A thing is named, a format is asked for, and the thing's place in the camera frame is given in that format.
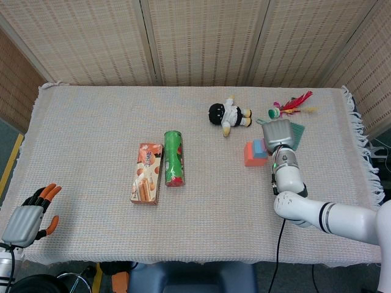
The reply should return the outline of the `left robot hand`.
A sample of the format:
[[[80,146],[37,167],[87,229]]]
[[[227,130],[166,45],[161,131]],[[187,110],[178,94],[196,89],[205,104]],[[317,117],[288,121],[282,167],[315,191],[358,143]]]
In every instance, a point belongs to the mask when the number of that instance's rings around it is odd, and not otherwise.
[[[41,229],[43,217],[54,197],[61,191],[61,186],[49,184],[35,191],[10,216],[1,240],[8,247],[26,248],[40,239],[53,234],[59,224],[55,215],[50,225]]]

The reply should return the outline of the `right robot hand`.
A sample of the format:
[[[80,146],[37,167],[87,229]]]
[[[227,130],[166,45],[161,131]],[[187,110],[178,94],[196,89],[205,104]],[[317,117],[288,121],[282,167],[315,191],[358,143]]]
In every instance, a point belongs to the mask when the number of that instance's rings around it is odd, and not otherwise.
[[[263,124],[261,127],[263,130],[265,146],[269,153],[272,154],[280,145],[291,149],[294,148],[295,139],[289,120],[270,121]]]

